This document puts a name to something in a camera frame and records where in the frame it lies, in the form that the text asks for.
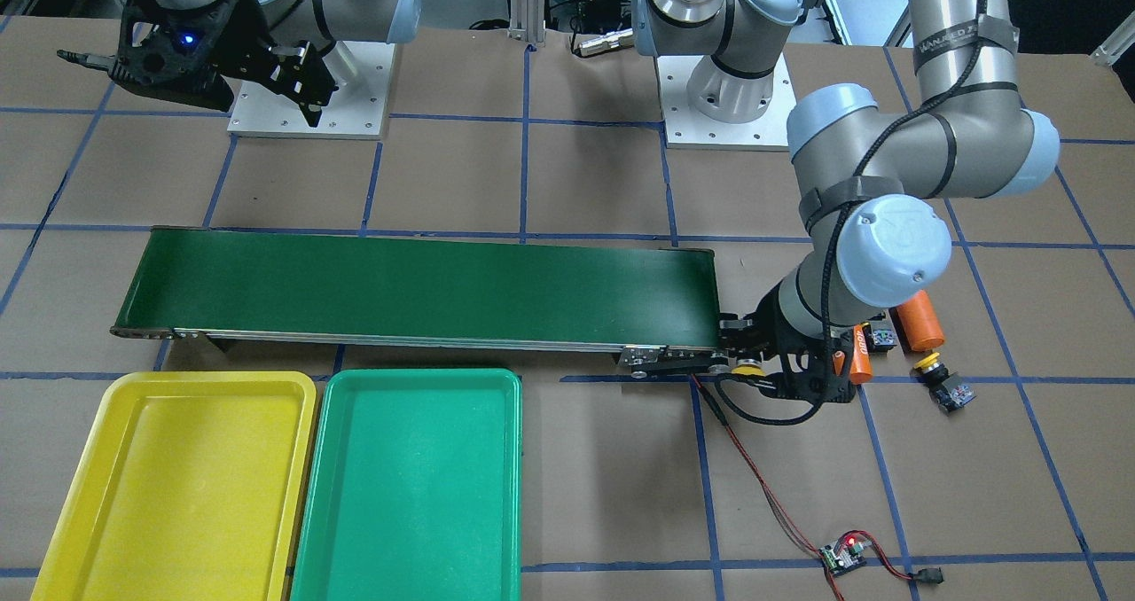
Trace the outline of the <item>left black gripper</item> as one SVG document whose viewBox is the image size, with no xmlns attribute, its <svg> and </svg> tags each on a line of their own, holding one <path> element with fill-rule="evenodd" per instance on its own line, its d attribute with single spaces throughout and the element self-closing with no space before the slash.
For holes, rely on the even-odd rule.
<svg viewBox="0 0 1135 601">
<path fill-rule="evenodd" d="M 794 283 L 781 282 L 743 316 L 720 314 L 720 342 L 731 359 L 759 359 L 766 378 L 742 378 L 731 370 L 716 375 L 716 396 L 722 404 L 738 404 L 730 386 L 754 388 L 760 396 L 790 403 L 854 403 L 859 386 L 849 379 L 852 335 L 838 333 L 823 322 L 794 325 L 802 305 Z"/>
</svg>

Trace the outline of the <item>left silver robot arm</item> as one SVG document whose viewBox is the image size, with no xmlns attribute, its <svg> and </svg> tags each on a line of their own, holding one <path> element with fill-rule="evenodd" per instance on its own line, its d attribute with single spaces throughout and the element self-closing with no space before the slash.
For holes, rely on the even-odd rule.
<svg viewBox="0 0 1135 601">
<path fill-rule="evenodd" d="M 669 350 L 642 374 L 722 372 L 729 359 L 779 359 L 763 393 L 847 403 L 855 325 L 894 308 L 947 269 L 951 237 L 932 198 L 997 198 L 1053 173 L 1061 137 L 1022 105 L 1019 32 L 1008 0 L 909 0 L 920 105 L 884 113 L 868 88 L 827 85 L 787 116 L 787 149 L 812 251 L 758 307 L 722 315 L 707 352 Z M 634 0 L 641 56 L 701 61 L 688 93 L 724 122 L 753 121 L 770 96 L 802 0 Z"/>
</svg>

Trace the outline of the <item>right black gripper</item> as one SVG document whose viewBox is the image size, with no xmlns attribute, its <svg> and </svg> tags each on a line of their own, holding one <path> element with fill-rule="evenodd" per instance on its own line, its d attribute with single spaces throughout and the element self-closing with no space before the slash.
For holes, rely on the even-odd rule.
<svg viewBox="0 0 1135 601">
<path fill-rule="evenodd" d="M 126 0 L 114 56 L 66 51 L 68 64 L 108 73 L 142 98 L 227 111 L 232 77 L 295 103 L 316 128 L 337 90 L 309 39 L 276 39 L 303 0 Z"/>
</svg>

